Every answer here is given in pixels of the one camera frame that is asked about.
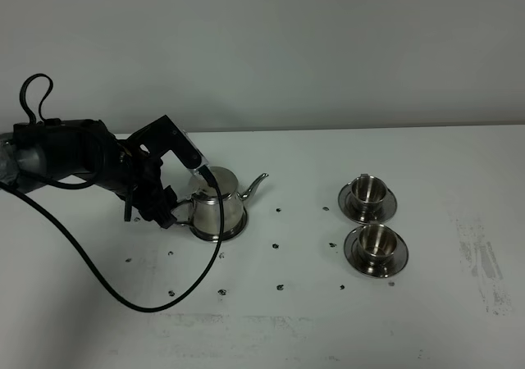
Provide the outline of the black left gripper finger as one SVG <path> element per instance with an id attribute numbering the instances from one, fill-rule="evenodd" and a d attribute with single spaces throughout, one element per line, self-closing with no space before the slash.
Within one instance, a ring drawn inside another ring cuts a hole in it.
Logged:
<path id="1" fill-rule="evenodd" d="M 177 196 L 171 186 L 167 186 L 156 195 L 153 201 L 153 219 L 161 228 L 167 229 L 176 222 L 171 213 L 176 204 Z"/>

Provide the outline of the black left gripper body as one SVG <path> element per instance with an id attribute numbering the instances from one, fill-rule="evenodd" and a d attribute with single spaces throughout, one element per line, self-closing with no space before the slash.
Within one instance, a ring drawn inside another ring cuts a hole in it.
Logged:
<path id="1" fill-rule="evenodd" d="M 171 152 L 181 162 L 184 141 L 181 131 L 168 116 L 162 116 L 124 140 L 124 149 L 130 154 L 130 176 L 125 181 L 123 197 L 125 221 L 131 220 L 133 209 L 144 220 L 155 221 L 153 201 L 166 188 L 161 180 L 162 157 Z"/>

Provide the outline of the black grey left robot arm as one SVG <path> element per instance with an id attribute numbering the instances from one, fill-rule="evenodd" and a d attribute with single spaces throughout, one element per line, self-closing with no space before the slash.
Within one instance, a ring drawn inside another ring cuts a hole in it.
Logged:
<path id="1" fill-rule="evenodd" d="M 1 182 L 23 194 L 45 185 L 69 190 L 96 185 L 166 229 L 176 223 L 177 196 L 161 181 L 162 157 L 174 153 L 192 174 L 208 162 L 168 116 L 118 139 L 101 121 L 51 119 L 20 123 L 1 136 Z"/>

